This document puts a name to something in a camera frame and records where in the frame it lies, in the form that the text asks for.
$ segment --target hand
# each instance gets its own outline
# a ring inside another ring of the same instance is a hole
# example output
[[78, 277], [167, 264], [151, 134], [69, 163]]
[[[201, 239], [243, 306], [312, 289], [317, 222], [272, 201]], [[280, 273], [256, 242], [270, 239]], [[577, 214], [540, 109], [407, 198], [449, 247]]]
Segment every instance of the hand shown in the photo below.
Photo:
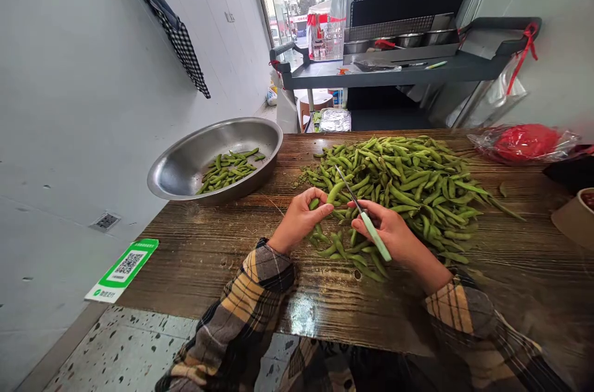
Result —
[[[452, 273], [417, 239], [398, 213], [369, 200], [359, 200], [359, 204], [367, 209], [392, 258], [414, 272], [427, 295], [435, 293], [452, 279]], [[356, 208], [353, 201], [348, 206]], [[351, 226], [373, 242], [361, 218], [355, 218]]]
[[[376, 225], [379, 237], [382, 238], [385, 247], [396, 262], [406, 265], [415, 250], [424, 247], [396, 211], [384, 208], [369, 200], [360, 200], [359, 204], [367, 209], [369, 217]], [[348, 206], [356, 208], [352, 201], [348, 203]], [[360, 217], [355, 218], [351, 226], [373, 242]]]
[[[309, 202], [315, 198], [320, 199], [320, 205], [309, 211]], [[334, 205], [326, 203], [327, 199], [327, 194], [318, 188], [310, 188], [295, 196], [268, 246], [279, 253], [289, 254], [318, 222], [332, 212]]]

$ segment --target person's left hand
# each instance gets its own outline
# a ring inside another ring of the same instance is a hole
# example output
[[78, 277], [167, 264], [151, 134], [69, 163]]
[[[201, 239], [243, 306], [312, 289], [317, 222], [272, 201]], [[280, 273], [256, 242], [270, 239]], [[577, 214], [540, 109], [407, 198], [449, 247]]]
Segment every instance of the person's left hand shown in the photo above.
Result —
[[[320, 205], [309, 211], [309, 202], [315, 198], [320, 199]], [[279, 253], [289, 254], [318, 222], [332, 212], [334, 205], [326, 203], [327, 199], [328, 195], [318, 188], [310, 188], [295, 196], [268, 246]]]

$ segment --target wooden tabletop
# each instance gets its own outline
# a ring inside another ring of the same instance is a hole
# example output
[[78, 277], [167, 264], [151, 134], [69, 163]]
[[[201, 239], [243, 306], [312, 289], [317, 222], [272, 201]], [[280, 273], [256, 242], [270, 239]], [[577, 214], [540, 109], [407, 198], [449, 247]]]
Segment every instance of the wooden tabletop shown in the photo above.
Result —
[[[222, 207], [170, 202], [142, 233], [160, 245], [138, 273], [119, 305], [182, 317], [199, 317], [216, 300], [254, 248], [270, 237], [291, 199], [300, 166], [315, 163], [322, 147], [375, 136], [430, 135], [455, 151], [471, 150], [464, 131], [406, 130], [334, 134], [287, 134], [271, 180], [250, 196]], [[476, 247], [467, 271], [508, 322], [541, 343], [574, 378], [594, 359], [594, 252], [565, 238], [550, 214], [569, 196], [542, 175], [541, 166], [508, 167], [476, 156], [470, 171], [496, 193], [506, 182], [505, 204], [521, 222], [480, 207]], [[334, 218], [322, 222], [336, 231]], [[296, 291], [280, 317], [278, 331], [391, 351], [430, 354], [434, 341], [423, 298], [410, 274], [389, 268], [392, 280], [357, 280], [340, 260], [317, 256], [309, 243], [292, 253], [299, 267]]]

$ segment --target white wall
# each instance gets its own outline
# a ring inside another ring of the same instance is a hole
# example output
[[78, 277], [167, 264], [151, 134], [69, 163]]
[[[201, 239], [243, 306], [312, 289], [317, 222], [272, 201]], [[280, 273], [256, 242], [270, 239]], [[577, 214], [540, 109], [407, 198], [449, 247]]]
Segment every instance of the white wall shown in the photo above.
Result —
[[[165, 205], [146, 186], [154, 159], [264, 102], [257, 0], [168, 1], [211, 100], [141, 0], [0, 0], [0, 390], [23, 380]], [[123, 217], [109, 235], [87, 228], [104, 210]]]
[[538, 61], [519, 78], [530, 94], [499, 123], [568, 127], [594, 140], [594, 0], [482, 0], [477, 16], [540, 16]]

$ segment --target tiled floor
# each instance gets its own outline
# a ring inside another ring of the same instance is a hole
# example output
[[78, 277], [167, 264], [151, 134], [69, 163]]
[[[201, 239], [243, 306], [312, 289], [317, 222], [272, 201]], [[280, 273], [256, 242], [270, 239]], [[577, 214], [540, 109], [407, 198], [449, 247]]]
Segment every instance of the tiled floor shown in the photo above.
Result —
[[[263, 105], [256, 116], [277, 119], [276, 106]], [[45, 392], [148, 391], [194, 336], [197, 321], [111, 306], [88, 332]], [[256, 391], [276, 390], [298, 337], [274, 334], [260, 362]]]

